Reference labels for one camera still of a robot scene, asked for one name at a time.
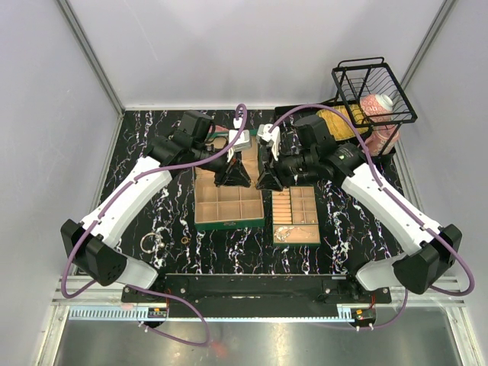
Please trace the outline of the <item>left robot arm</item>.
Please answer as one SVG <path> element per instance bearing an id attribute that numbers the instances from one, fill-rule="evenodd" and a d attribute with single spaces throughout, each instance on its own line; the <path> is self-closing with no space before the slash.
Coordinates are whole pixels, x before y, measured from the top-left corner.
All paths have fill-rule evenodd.
<path id="1" fill-rule="evenodd" d="M 207 140 L 215 126 L 213 118 L 198 111 L 184 112 L 175 129 L 148 144 L 130 174 L 104 202 L 80 222 L 67 220 L 62 225 L 60 232 L 69 264 L 76 265 L 101 286 L 115 282 L 135 285 L 145 300 L 159 300 L 165 284 L 157 278 L 157 270 L 115 247 L 153 196 L 187 169 L 198 167 L 212 172 L 217 187 L 249 187 L 251 178 L 235 155 L 246 119 L 247 111 L 241 104 L 236 109 L 228 143 L 215 149 Z"/>

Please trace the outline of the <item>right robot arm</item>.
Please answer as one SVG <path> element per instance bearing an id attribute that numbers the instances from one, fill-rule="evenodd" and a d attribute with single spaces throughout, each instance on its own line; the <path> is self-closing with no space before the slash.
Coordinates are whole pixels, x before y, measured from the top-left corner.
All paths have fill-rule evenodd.
<path id="1" fill-rule="evenodd" d="M 301 148 L 297 154 L 287 155 L 279 152 L 279 128 L 271 124 L 259 127 L 257 140 L 265 150 L 257 188 L 282 191 L 320 179 L 339 186 L 379 219 L 403 250 L 355 269 L 355 278 L 346 283 L 348 297 L 360 303 L 374 290 L 397 285 L 424 294 L 454 264 L 461 231 L 421 213 L 368 164 L 355 144 L 338 144 L 321 117 L 301 118 L 295 130 Z"/>

